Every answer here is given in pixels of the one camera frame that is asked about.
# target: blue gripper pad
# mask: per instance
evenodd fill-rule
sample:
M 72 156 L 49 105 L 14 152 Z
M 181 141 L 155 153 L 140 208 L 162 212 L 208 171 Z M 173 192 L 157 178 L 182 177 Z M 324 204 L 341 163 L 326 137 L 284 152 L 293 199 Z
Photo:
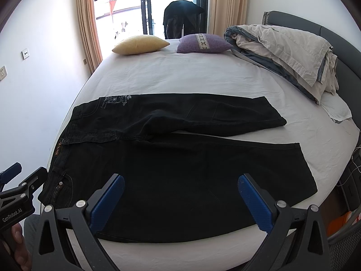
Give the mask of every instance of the blue gripper pad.
M 238 191 L 259 229 L 270 233 L 273 228 L 272 212 L 245 175 L 238 178 Z
M 7 184 L 11 179 L 17 176 L 21 172 L 21 165 L 20 163 L 15 163 L 14 165 L 10 166 L 0 175 L 0 183 Z
M 99 202 L 90 213 L 89 228 L 93 234 L 104 228 L 115 206 L 120 200 L 125 188 L 124 178 L 119 175 L 99 199 Z

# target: silver bolt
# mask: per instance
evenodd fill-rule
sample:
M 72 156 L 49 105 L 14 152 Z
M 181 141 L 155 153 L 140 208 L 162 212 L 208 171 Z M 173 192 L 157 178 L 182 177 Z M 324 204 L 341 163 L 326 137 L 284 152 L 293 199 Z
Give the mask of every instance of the silver bolt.
M 311 205 L 311 210 L 314 212 L 318 211 L 318 207 L 316 205 Z
M 287 206 L 286 202 L 285 201 L 278 201 L 277 202 L 277 206 L 279 206 L 280 208 L 285 208 Z
M 44 211 L 45 212 L 50 212 L 51 210 L 53 210 L 53 207 L 51 205 L 47 205 L 45 208 L 44 208 Z
M 77 201 L 77 202 L 76 202 L 76 206 L 77 206 L 78 208 L 84 207 L 85 204 L 86 204 L 86 202 L 85 202 L 84 200 L 80 200 L 80 201 Z

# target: mattress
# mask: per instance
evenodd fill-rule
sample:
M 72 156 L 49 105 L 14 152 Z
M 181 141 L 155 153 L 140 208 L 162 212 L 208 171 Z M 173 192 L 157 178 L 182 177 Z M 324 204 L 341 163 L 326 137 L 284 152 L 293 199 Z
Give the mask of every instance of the mattress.
M 235 57 L 230 51 L 177 54 L 179 40 L 169 42 L 168 47 L 158 52 L 128 57 L 111 54 L 106 58 L 80 91 L 59 135 L 75 106 L 104 96 L 144 93 L 265 96 L 287 124 L 228 138 L 262 143 L 300 143 L 318 192 L 295 207 L 319 206 L 339 180 L 356 146 L 359 129 L 354 122 L 350 119 L 336 124 L 321 106 L 310 101 L 285 79 Z M 90 270 L 72 231 L 69 231 L 69 236 L 83 268 Z M 253 225 L 186 243 L 100 241 L 122 271 L 222 271 L 248 261 L 265 236 L 265 232 Z

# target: orange triangular flag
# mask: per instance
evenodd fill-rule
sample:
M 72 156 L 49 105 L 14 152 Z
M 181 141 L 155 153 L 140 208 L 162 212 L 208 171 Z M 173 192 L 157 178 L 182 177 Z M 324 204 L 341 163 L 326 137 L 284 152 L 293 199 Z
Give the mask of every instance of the orange triangular flag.
M 110 5 L 110 7 L 111 7 L 111 15 L 113 14 L 113 10 L 114 10 L 114 6 L 115 6 L 115 2 L 116 2 L 117 0 L 111 0 L 111 1 L 109 1 L 109 5 Z

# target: bed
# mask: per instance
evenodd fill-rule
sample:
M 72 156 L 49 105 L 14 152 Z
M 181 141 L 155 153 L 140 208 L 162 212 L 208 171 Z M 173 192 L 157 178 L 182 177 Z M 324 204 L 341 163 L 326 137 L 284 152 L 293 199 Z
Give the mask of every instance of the bed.
M 359 138 L 361 53 L 329 30 L 290 14 L 268 12 L 264 23 L 308 30 L 324 36 L 334 46 L 334 52 L 339 56 L 339 95 L 349 105 L 353 119 L 336 124 L 322 107 L 307 99 L 288 81 L 235 57 L 231 51 L 177 54 L 179 41 L 169 40 L 170 45 L 159 52 L 129 57 L 111 54 L 106 58 L 80 91 L 59 134 L 66 127 L 75 106 L 103 96 L 144 93 L 265 96 L 287 120 L 287 125 L 230 138 L 264 143 L 299 142 L 318 192 L 296 207 L 320 205 L 340 179 Z M 101 243 L 123 271 L 221 271 L 248 261 L 265 235 L 253 225 L 185 243 L 114 243 L 102 240 Z M 72 231 L 69 231 L 69 236 L 83 268 L 90 270 Z

